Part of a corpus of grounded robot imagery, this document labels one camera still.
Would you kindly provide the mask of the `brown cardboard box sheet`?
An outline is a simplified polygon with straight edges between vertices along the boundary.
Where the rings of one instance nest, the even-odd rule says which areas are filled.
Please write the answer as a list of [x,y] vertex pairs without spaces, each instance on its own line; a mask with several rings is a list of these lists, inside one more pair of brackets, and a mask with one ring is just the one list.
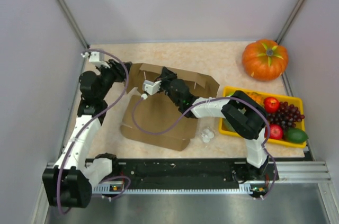
[[[144,93],[143,82],[155,82],[162,68],[146,63],[132,65],[127,92],[136,88],[139,94]],[[168,69],[185,81],[193,95],[216,97],[219,83],[212,76],[177,68]],[[183,151],[195,137],[198,120],[181,115],[163,92],[151,95],[146,100],[142,100],[140,95],[133,95],[124,113],[120,132],[130,140]]]

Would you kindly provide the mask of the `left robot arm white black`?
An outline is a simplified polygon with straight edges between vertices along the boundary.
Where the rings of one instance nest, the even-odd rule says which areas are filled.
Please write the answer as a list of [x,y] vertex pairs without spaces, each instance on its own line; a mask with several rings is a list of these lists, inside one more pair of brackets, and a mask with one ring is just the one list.
[[99,154],[90,165],[86,164],[86,157],[112,107],[105,97],[114,83],[128,85],[131,67],[130,61],[119,63],[110,59],[97,68],[98,74],[85,71],[79,77],[81,101],[74,129],[58,160],[42,174],[48,202],[60,214],[87,207],[93,189],[106,178],[114,180],[120,174],[115,155]]

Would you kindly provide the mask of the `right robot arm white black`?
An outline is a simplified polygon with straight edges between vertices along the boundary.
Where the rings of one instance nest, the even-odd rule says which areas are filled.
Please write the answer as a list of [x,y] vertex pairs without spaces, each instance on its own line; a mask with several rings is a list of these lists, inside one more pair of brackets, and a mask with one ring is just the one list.
[[245,140],[248,175],[257,180],[266,174],[269,154],[265,144],[269,138],[270,125],[265,109],[248,94],[236,90],[226,97],[195,96],[185,81],[166,67],[155,82],[144,83],[144,91],[149,95],[163,92],[182,113],[182,117],[225,119]]

